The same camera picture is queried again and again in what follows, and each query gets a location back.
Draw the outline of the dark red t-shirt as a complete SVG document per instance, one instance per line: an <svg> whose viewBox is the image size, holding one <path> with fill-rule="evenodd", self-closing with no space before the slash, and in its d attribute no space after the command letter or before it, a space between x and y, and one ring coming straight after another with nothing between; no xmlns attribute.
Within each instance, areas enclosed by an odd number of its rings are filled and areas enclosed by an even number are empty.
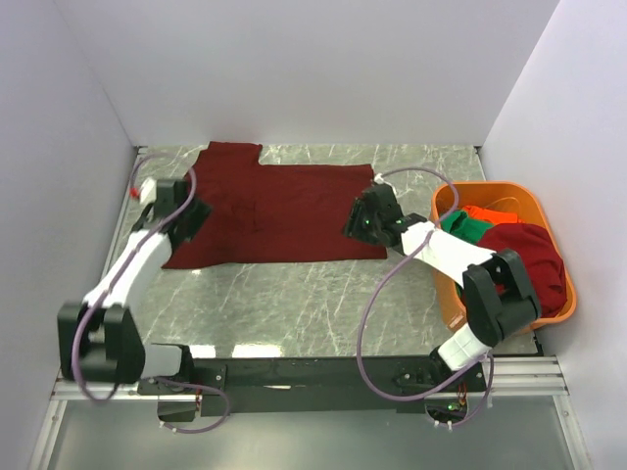
<svg viewBox="0 0 627 470"><path fill-rule="evenodd" d="M385 248L343 234L374 176L370 165L261 164L262 149L212 142L199 153L196 196L212 212L168 269L387 257Z"/></svg>

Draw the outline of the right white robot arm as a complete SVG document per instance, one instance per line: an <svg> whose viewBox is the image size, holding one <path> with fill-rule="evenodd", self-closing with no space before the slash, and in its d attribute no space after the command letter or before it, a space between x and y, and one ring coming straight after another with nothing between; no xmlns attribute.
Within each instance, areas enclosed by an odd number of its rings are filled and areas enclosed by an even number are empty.
<svg viewBox="0 0 627 470"><path fill-rule="evenodd" d="M503 340L539 319L542 309L519 254L464 242L416 213L403 213L391 185L375 183L354 200L344 234L391 248L401 265L418 260L458 284L466 322L428 358L431 389L423 399L450 391L464 374Z"/></svg>

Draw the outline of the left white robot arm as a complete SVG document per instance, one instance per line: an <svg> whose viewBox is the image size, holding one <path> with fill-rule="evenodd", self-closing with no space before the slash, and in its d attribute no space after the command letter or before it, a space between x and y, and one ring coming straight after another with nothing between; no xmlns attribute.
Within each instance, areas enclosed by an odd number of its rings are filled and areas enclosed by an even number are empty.
<svg viewBox="0 0 627 470"><path fill-rule="evenodd" d="M182 394L196 380L180 345L144 345L132 312L176 251L191 241L212 208L195 195L191 179L147 180L140 190L143 210L131 227L120 257L99 284L57 316L62 376L78 384L133 384L161 376Z"/></svg>

